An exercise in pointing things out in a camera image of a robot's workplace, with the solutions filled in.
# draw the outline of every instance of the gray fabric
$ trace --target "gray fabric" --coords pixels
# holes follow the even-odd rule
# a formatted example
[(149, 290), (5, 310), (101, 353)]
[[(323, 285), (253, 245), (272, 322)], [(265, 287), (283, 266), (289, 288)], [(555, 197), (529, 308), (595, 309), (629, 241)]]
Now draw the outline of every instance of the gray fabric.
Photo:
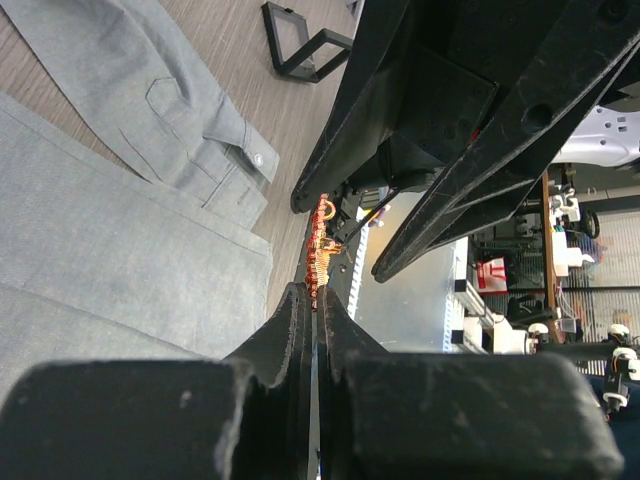
[(121, 324), (0, 285), (0, 405), (38, 363), (200, 356)]
[(273, 180), (278, 155), (240, 116), (156, 0), (0, 5), (89, 127), (123, 161), (147, 180), (253, 226), (266, 200), (251, 174)]
[(0, 285), (216, 358), (264, 322), (264, 240), (109, 164), (6, 95), (0, 145)]

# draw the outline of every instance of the wood grain surface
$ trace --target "wood grain surface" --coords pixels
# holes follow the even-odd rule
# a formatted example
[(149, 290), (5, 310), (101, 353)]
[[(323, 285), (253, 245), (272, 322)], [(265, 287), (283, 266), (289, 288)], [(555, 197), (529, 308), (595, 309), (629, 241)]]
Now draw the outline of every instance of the wood grain surface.
[[(160, 0), (160, 3), (182, 28), (240, 113), (280, 154), (277, 176), (264, 189), (269, 205), (254, 228), (256, 234), (271, 243), (273, 250), (274, 269), (267, 307), (270, 314), (284, 286), (294, 278), (307, 224), (307, 215), (291, 213), (289, 195), (329, 116), (344, 66), (316, 85), (278, 77), (267, 46), (260, 11), (262, 0)], [(324, 27), (353, 36), (356, 22), (344, 0), (286, 0), (282, 6), (305, 16), (311, 35)], [(2, 10), (0, 90), (86, 147), (124, 167), (80, 119)]]

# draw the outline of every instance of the black plastic bracket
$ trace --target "black plastic bracket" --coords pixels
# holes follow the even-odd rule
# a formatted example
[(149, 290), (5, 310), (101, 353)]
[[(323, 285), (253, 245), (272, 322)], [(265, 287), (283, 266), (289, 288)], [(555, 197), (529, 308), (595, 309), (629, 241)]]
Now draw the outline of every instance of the black plastic bracket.
[[(616, 346), (543, 351), (610, 358)], [(0, 409), (0, 478), (307, 480), (318, 443), (325, 480), (620, 478), (604, 416), (579, 408), (593, 392), (575, 367), (510, 357), (390, 353), (332, 288), (314, 318), (306, 286), (289, 284), (223, 361), (31, 370)]]
[[(318, 83), (349, 58), (353, 40), (326, 28), (323, 28), (316, 33), (313, 38), (309, 39), (306, 19), (290, 8), (283, 8), (274, 3), (267, 2), (262, 5), (262, 16), (264, 17), (264, 25), (267, 30), (273, 68), (283, 77), (290, 77), (303, 82)], [(298, 30), (300, 43), (302, 43), (300, 49), (286, 60), (282, 54), (276, 19), (293, 23)], [(342, 51), (319, 70), (316, 70), (313, 62), (313, 54), (325, 43), (341, 47)]]

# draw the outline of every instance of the black cable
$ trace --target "black cable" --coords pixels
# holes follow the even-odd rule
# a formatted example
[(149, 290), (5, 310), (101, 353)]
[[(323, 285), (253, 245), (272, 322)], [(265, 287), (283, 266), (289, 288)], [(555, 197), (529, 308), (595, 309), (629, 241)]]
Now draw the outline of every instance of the black cable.
[[(500, 241), (500, 239), (496, 239), (496, 240), (487, 240), (486, 243), (491, 243), (492, 241), (498, 242)], [(475, 241), (472, 238), (469, 238), (469, 243), (471, 244), (472, 247), (474, 247), (477, 250), (482, 250), (482, 251), (491, 251), (491, 252), (495, 252), (495, 251), (509, 251), (509, 253), (525, 253), (529, 250), (534, 250), (534, 248), (531, 247), (531, 244), (533, 243), (534, 239), (532, 238), (531, 240), (528, 240), (527, 242), (522, 242), (520, 246), (520, 244), (517, 247), (489, 247), (489, 246), (481, 246), (477, 241)]]
[(400, 190), (391, 190), (386, 197), (384, 197), (380, 203), (378, 203), (375, 207), (373, 207), (371, 209), (371, 211), (369, 213), (367, 213), (367, 215), (360, 220), (360, 223), (358, 223), (358, 225), (356, 225), (353, 230), (351, 230), (346, 238), (344, 239), (344, 242), (342, 242), (343, 245), (348, 245), (349, 242), (351, 242), (351, 240), (354, 239), (354, 237), (358, 234), (358, 232), (360, 230), (362, 230), (362, 228), (371, 221), (371, 219), (373, 217), (375, 217), (375, 215), (382, 210), (391, 200), (393, 200), (394, 198), (396, 198), (398, 196), (398, 194), (400, 193)]

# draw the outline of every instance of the cable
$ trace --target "cable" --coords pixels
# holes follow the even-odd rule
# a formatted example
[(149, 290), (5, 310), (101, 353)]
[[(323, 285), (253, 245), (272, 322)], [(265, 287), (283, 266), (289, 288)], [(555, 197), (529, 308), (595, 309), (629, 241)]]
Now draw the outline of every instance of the cable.
[(558, 295), (558, 299), (562, 302), (564, 309), (562, 308), (562, 306), (560, 307), (561, 310), (566, 311), (569, 314), (569, 317), (571, 317), (571, 319), (578, 321), (578, 315), (576, 314), (576, 312), (573, 310), (573, 308), (571, 307), (571, 304), (564, 298), (564, 295), (562, 295), (562, 293), (560, 292), (560, 294)]
[(358, 223), (358, 225), (356, 225), (353, 230), (351, 230), (346, 238), (344, 239), (344, 242), (342, 242), (343, 245), (348, 245), (349, 242), (351, 242), (351, 240), (353, 240), (355, 238), (355, 236), (358, 234), (358, 232), (360, 230), (362, 230), (362, 228), (371, 221), (371, 219), (373, 217), (376, 216), (376, 214), (382, 210), (391, 200), (393, 200), (394, 198), (396, 198), (398, 196), (398, 194), (400, 193), (400, 190), (391, 190), (389, 191), (389, 193), (387, 194), (386, 197), (384, 197), (380, 203), (378, 203), (375, 207), (373, 207), (373, 209), (367, 213), (365, 215), (365, 217), (360, 220), (360, 222)]

